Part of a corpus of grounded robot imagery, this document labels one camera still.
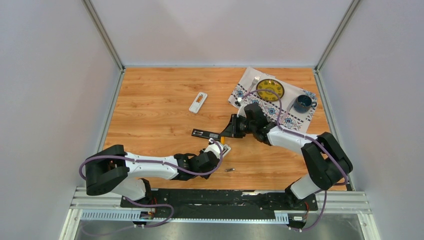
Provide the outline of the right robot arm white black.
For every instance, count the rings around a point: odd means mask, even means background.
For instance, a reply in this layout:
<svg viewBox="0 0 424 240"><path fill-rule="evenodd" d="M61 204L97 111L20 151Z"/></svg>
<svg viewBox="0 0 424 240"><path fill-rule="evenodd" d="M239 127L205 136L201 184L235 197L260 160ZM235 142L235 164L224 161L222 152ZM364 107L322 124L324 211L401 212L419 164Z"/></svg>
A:
<svg viewBox="0 0 424 240"><path fill-rule="evenodd" d="M222 137L243 138L247 134L266 145L282 147L303 156L307 174L285 190L285 203L299 209L305 198L337 184L347 184L353 165L330 132L306 134L277 125L265 116L258 103L243 108L245 114L232 114Z"/></svg>

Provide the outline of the white remote with QR code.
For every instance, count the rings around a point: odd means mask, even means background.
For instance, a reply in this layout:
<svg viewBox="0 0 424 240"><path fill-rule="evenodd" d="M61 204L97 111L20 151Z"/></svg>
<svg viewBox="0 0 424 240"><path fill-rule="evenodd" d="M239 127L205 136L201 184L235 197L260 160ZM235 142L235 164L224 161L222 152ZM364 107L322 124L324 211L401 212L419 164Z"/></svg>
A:
<svg viewBox="0 0 424 240"><path fill-rule="evenodd" d="M231 151L231 147L227 144L222 145L222 157L224 158Z"/></svg>

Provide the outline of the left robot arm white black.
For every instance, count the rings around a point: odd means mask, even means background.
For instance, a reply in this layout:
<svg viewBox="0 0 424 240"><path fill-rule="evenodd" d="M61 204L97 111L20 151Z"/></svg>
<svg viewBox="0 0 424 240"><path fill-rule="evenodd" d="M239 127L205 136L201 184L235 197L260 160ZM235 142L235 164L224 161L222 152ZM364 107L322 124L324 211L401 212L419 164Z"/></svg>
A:
<svg viewBox="0 0 424 240"><path fill-rule="evenodd" d="M188 181L196 177L208 179L220 167L228 151L227 145L212 141L199 154L154 157L133 154L125 151L123 145L116 144L88 157L78 173L85 180L87 195L114 193L145 208L153 201L148 178L172 181Z"/></svg>

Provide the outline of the black remote control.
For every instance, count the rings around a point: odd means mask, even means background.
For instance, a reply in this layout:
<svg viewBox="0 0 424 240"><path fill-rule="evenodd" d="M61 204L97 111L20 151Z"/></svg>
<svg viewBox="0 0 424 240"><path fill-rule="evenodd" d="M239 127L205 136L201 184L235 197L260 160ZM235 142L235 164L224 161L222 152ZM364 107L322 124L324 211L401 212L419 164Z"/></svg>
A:
<svg viewBox="0 0 424 240"><path fill-rule="evenodd" d="M221 141L221 136L219 133L196 129L194 128L192 130L191 135L193 137L203 138L203 139L214 139L215 141Z"/></svg>

